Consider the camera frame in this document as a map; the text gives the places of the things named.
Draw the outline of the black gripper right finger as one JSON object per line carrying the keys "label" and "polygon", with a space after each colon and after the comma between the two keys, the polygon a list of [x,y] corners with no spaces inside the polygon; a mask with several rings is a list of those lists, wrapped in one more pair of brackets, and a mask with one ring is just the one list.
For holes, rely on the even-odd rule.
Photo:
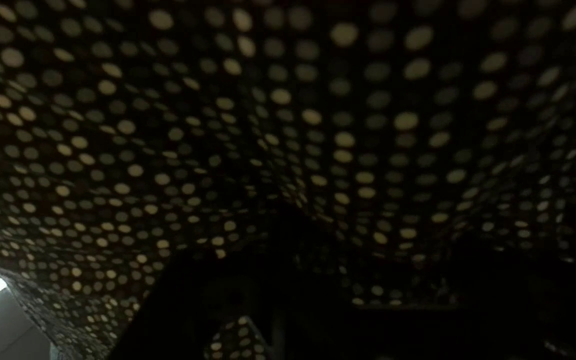
{"label": "black gripper right finger", "polygon": [[576,261],[460,261],[456,305],[363,308],[367,360],[576,360]]}

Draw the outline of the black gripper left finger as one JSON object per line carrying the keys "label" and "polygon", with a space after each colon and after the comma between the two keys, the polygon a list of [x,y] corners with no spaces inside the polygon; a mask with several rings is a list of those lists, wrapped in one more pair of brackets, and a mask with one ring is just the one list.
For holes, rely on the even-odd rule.
{"label": "black gripper left finger", "polygon": [[181,252],[130,320],[110,360],[204,360],[226,321],[244,317],[271,360],[282,261],[271,252]]}

